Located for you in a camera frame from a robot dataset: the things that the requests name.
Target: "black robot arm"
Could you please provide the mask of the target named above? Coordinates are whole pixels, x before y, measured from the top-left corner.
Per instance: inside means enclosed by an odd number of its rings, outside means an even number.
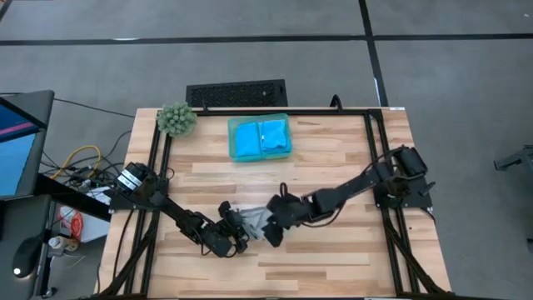
[[[112,199],[125,198],[136,208],[165,213],[176,222],[183,235],[201,244],[202,248],[206,246],[220,258],[228,258],[246,250],[242,220],[239,222],[235,216],[238,216],[238,212],[232,211],[229,203],[224,202],[219,207],[223,219],[213,222],[200,212],[183,209],[168,197],[167,192],[168,179],[159,177],[142,163],[130,162],[115,180],[114,189],[106,194]],[[232,248],[235,251],[228,255]]]
[[[399,147],[380,156],[369,164],[359,176],[338,187],[321,188],[302,197],[287,192],[281,185],[280,195],[275,195],[266,208],[272,213],[263,228],[265,238],[274,247],[281,244],[283,229],[316,223],[333,216],[346,201],[366,190],[382,185],[389,197],[401,198],[412,193],[409,183],[423,178],[427,167],[413,147]]]

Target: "green plant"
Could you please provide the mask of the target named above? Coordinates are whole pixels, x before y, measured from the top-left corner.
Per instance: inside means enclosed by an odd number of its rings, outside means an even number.
[[[157,115],[159,131],[173,138],[190,134],[196,124],[197,115],[185,103],[175,103],[164,107]]]

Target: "wooden table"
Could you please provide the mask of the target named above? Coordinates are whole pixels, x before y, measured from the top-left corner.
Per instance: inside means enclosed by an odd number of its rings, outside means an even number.
[[[147,163],[156,112],[137,110],[126,163]],[[406,112],[383,108],[383,115],[391,148],[413,146]],[[358,175],[371,161],[363,117],[305,116],[291,117],[294,153],[288,159],[234,163],[227,153],[227,119],[198,118],[190,137],[173,140],[169,162],[176,172],[170,198],[213,220],[219,219],[217,208],[224,200],[236,208],[264,206],[279,193],[281,182],[296,195],[335,187]],[[375,124],[374,133],[379,141]],[[159,145],[156,170],[163,137]],[[433,221],[420,209],[404,212],[413,254],[438,285],[450,290]],[[103,287],[111,282],[126,217],[127,212],[112,217],[100,271]],[[131,252],[136,217],[127,227],[119,270]],[[398,257],[404,289],[409,290],[405,263]],[[142,266],[143,259],[138,263],[134,292],[140,288]],[[385,233],[371,191],[350,200],[328,227],[292,229],[277,248],[266,241],[250,242],[246,252],[234,258],[202,257],[200,247],[182,236],[169,217],[162,214],[159,222],[149,297],[391,295],[395,292]]]

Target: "computer monitor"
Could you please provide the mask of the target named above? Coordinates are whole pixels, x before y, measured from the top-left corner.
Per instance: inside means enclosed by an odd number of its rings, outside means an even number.
[[[46,128],[45,123],[0,97],[0,143]]]

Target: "floor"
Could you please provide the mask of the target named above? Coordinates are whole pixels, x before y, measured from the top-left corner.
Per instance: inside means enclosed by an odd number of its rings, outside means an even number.
[[[366,0],[375,35],[533,33],[529,0]],[[364,34],[356,0],[14,1],[0,40]],[[533,143],[533,40],[376,42],[386,95],[405,107],[432,192],[442,252],[461,295],[533,294],[531,177],[492,161]],[[366,42],[0,47],[0,92],[134,114],[183,101],[186,85],[284,78],[291,106],[378,106]],[[55,102],[46,152],[57,163],[106,153],[132,120]],[[111,155],[121,162],[127,138]],[[54,299],[92,293],[103,240],[77,266],[57,261]]]

